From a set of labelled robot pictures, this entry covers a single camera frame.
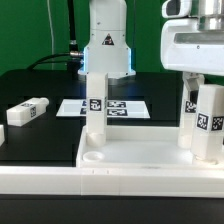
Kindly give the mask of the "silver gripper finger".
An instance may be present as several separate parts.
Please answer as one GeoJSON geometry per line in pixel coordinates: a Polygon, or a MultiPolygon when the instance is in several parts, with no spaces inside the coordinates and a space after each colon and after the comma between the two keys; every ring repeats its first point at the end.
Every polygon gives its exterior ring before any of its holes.
{"type": "Polygon", "coordinates": [[[204,75],[199,73],[184,73],[184,85],[188,92],[189,100],[196,100],[199,86],[204,83],[204,75]]]}

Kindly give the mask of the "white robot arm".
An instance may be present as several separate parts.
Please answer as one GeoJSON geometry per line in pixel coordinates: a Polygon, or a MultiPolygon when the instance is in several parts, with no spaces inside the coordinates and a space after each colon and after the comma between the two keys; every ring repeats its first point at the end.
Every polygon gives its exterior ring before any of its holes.
{"type": "MultiPolygon", "coordinates": [[[[133,77],[126,44],[125,0],[90,0],[90,40],[78,74],[106,73],[112,84],[133,77]]],[[[181,71],[185,85],[196,88],[199,74],[224,76],[224,0],[166,0],[160,59],[164,68],[181,71]]]]}

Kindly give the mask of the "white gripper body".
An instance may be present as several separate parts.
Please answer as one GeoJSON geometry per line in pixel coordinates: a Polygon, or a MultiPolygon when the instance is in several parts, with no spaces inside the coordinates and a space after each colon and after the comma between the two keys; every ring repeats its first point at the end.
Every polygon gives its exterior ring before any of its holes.
{"type": "Polygon", "coordinates": [[[196,19],[168,20],[160,58],[167,70],[224,76],[224,31],[199,31],[196,19]]]}

